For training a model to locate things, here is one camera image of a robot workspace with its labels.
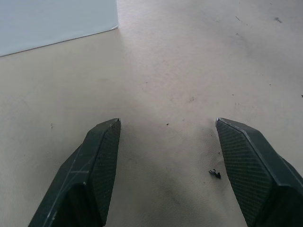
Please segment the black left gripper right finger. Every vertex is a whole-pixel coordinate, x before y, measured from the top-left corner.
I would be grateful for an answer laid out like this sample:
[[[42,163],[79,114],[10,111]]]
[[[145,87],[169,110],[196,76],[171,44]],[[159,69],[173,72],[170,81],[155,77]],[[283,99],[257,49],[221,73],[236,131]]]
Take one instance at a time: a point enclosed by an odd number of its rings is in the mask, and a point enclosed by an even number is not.
[[[301,227],[303,178],[262,133],[243,123],[215,123],[227,176],[249,227]]]

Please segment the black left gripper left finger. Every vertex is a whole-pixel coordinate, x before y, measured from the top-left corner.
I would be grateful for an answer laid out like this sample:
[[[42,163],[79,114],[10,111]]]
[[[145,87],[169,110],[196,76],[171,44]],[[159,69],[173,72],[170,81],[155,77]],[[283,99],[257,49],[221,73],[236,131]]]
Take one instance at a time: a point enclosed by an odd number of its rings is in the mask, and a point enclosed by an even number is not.
[[[103,227],[113,192],[120,119],[92,128],[60,166],[31,227]]]

